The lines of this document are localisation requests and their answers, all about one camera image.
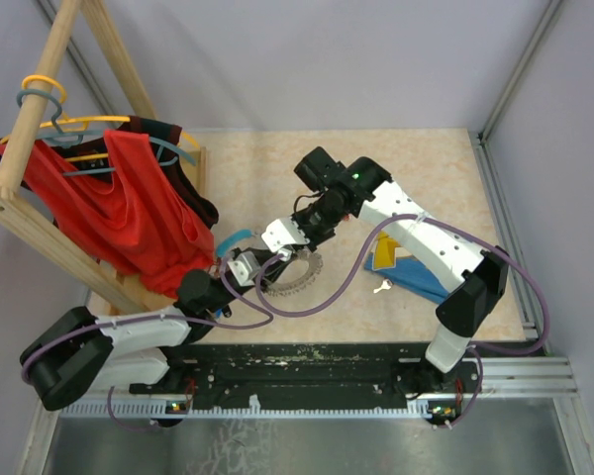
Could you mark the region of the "steel key ring disc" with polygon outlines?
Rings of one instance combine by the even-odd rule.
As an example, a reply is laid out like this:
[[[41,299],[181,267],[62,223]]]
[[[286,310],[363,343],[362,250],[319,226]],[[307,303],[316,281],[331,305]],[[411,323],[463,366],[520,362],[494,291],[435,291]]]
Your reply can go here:
[[[322,268],[323,258],[320,253],[311,252],[308,249],[299,250],[293,255],[287,270],[279,278],[281,283],[288,283],[290,289],[285,292],[265,292],[265,294],[272,297],[294,295],[311,285]]]

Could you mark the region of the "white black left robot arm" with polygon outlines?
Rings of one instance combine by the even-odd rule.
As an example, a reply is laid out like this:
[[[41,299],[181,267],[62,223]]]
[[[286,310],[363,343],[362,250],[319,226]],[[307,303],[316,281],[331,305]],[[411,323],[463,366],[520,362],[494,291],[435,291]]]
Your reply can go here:
[[[274,283],[295,256],[293,246],[235,248],[220,259],[217,274],[188,272],[177,299],[156,311],[111,317],[75,307],[21,354],[22,378],[49,411],[91,390],[143,385],[175,392],[185,383],[186,369],[167,350],[196,342],[214,328],[229,329],[231,304]]]

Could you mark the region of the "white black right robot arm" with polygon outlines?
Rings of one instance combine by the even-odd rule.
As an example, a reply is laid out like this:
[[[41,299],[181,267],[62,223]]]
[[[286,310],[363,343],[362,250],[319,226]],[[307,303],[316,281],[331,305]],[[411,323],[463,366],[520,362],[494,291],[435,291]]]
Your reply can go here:
[[[342,218],[353,215],[377,226],[420,260],[447,290],[437,307],[440,321],[422,368],[424,383],[445,391],[457,379],[456,364],[485,318],[504,296],[508,265],[495,248],[484,249],[461,232],[434,226],[430,215],[369,157],[350,166],[336,162],[320,146],[295,167],[295,174],[318,196],[292,218],[316,247],[332,238]]]

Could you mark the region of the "yellow blue cartoon cloth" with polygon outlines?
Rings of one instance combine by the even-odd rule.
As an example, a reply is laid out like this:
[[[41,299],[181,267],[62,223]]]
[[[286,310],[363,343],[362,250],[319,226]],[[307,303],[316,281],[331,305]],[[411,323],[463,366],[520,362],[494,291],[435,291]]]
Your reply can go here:
[[[363,268],[435,304],[442,303],[448,291],[438,278],[416,257],[399,256],[402,247],[388,234],[380,232]]]

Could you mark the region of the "red shirt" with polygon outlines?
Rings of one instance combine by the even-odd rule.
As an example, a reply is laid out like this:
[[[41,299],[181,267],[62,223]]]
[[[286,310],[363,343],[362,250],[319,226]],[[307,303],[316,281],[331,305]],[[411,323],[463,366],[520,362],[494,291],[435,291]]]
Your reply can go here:
[[[24,182],[84,252],[173,298],[188,271],[213,264],[211,229],[171,187],[146,135],[108,130],[103,142],[115,167],[108,180],[67,177],[73,165],[35,142]]]

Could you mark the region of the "loose silver key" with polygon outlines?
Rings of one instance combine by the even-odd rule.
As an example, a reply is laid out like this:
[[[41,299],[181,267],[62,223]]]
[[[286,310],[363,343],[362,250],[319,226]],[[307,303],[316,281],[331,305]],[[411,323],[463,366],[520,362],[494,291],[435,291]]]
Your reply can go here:
[[[384,279],[380,286],[373,290],[374,294],[377,294],[381,291],[390,290],[393,287],[393,283],[389,279]]]

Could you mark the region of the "teal clothes hanger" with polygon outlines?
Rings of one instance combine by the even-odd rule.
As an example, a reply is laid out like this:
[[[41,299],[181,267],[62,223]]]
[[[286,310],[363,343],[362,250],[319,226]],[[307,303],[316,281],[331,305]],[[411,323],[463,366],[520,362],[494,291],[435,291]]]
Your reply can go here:
[[[122,124],[92,123],[89,132],[79,138],[76,135],[68,135],[51,139],[50,135],[55,133],[55,129],[39,128],[35,140],[46,143],[53,151],[73,165],[73,168],[65,173],[67,177],[94,176],[102,178],[110,176],[115,171],[115,167],[109,160],[107,147],[103,142],[103,127],[105,125],[111,125],[115,130],[118,130]],[[199,165],[200,146],[184,130],[182,130],[178,144],[151,138],[147,134],[140,135],[148,137],[150,149],[161,168],[173,164],[177,160],[181,162],[181,165],[184,162],[194,167]]]

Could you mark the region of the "yellow clothes hanger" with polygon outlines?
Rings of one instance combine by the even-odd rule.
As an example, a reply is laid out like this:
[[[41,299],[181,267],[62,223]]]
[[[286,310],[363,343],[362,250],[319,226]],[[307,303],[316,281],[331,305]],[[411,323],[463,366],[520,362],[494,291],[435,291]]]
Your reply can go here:
[[[33,82],[42,82],[50,86],[50,90],[57,89],[59,97],[55,97],[52,93],[44,90],[35,89],[31,87]],[[51,139],[57,137],[64,137],[68,135],[76,135],[84,137],[89,132],[89,127],[92,123],[119,123],[125,124],[131,120],[131,116],[124,115],[94,115],[94,116],[80,116],[71,118],[63,111],[63,104],[67,99],[67,92],[63,85],[48,76],[40,74],[31,74],[26,76],[21,83],[21,90],[16,95],[16,102],[19,107],[22,107],[24,98],[28,96],[37,96],[46,98],[49,102],[55,105],[55,111],[50,116],[50,120],[42,122],[39,125],[40,129],[55,129],[55,133],[50,135]]]

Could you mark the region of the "wooden clothes rack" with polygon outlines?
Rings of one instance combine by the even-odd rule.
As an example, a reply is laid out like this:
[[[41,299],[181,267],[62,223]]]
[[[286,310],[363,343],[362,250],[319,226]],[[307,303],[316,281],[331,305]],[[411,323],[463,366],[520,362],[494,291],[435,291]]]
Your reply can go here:
[[[62,87],[56,75],[77,16],[85,18],[129,100],[132,115],[69,119],[61,111],[66,94],[54,96],[52,91]],[[128,126],[155,117],[152,102],[104,2],[60,4],[36,72],[22,83],[20,102],[11,134],[0,140],[0,224],[85,284],[117,315],[171,304],[167,296],[147,289],[139,275],[122,273],[105,259],[83,250],[59,228],[56,218],[46,218],[21,194],[22,189],[28,189],[46,201],[50,190],[42,184],[45,178],[66,188],[85,179],[98,184],[103,177],[111,177],[115,169],[107,162],[109,152],[92,148],[103,142],[94,124]]]

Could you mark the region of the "aluminium frame rail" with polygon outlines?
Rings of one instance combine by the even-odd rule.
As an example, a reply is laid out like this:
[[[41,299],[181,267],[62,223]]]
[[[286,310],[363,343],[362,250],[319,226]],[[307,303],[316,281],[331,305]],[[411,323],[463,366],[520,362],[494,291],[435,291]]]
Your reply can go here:
[[[483,134],[526,265],[594,433],[594,1],[502,1]]]

